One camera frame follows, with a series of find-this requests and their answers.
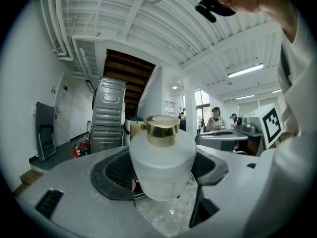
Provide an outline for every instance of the bottle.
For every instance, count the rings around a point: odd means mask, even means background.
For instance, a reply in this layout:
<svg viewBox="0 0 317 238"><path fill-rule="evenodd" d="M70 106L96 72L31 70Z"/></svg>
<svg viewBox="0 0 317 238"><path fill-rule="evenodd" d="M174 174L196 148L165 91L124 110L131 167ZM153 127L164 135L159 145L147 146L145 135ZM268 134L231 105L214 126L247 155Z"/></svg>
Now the bottle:
<svg viewBox="0 0 317 238"><path fill-rule="evenodd" d="M153 116L146 130L133 137L130 157L143 192L158 201L177 198L185 187L196 157L196 143L179 129L173 116Z"/></svg>

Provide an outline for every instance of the fluorescent tube light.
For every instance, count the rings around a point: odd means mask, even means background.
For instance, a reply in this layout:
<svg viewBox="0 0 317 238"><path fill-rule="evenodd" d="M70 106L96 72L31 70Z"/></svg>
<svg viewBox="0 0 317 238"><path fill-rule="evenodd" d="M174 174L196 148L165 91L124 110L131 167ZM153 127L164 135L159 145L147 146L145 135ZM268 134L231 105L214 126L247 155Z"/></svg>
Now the fluorescent tube light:
<svg viewBox="0 0 317 238"><path fill-rule="evenodd" d="M231 74L228 75L228 78L233 78L233 77L241 76L241 75L243 75L243 74L246 74L246 73L249 73L249 72L258 70L258 69L262 69L263 67L264 67L264 64L263 64L263 63L260 63L260 64L257 64L257 65L254 65L254 66L252 66L252 67L250 67L250 68L243 69L243 70L240 70L240 71L231 73Z"/></svg>
<svg viewBox="0 0 317 238"><path fill-rule="evenodd" d="M241 99L246 99L246 98L251 98L251 97L254 97L254 95L239 97L239 98L236 98L236 100L241 100Z"/></svg>

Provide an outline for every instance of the ceiling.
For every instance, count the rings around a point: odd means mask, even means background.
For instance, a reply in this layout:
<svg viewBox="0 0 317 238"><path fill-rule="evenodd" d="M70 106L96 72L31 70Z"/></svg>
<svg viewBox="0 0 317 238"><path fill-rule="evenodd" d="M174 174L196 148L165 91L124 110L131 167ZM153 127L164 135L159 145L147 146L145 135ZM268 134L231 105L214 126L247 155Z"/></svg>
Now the ceiling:
<svg viewBox="0 0 317 238"><path fill-rule="evenodd" d="M61 0L61 6L68 37L109 38L133 47L224 101L279 89L276 70L282 33L278 25L263 13L215 15L217 22L211 24L195 11L199 1ZM78 46L86 54L88 77L100 77L105 57L96 55L98 45L78 41ZM229 73L257 63L264 63L264 69L228 79ZM74 76L85 76L76 59L68 64Z"/></svg>

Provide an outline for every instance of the fire extinguisher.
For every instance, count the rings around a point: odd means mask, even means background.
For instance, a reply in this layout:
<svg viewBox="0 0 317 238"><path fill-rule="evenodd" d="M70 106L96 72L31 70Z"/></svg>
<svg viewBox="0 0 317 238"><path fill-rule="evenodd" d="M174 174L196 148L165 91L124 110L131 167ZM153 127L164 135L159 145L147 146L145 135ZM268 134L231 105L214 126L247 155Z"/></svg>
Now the fire extinguisher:
<svg viewBox="0 0 317 238"><path fill-rule="evenodd" d="M74 158L79 158L79 157L81 157L80 148L79 148L78 145L74 145L73 155L74 155Z"/></svg>

